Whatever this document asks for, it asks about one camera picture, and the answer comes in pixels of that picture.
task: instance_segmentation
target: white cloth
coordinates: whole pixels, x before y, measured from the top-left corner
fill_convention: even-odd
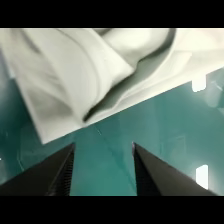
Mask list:
[[[1,48],[43,143],[224,66],[224,29],[175,29],[171,45],[157,54],[151,53],[170,29],[0,32]]]

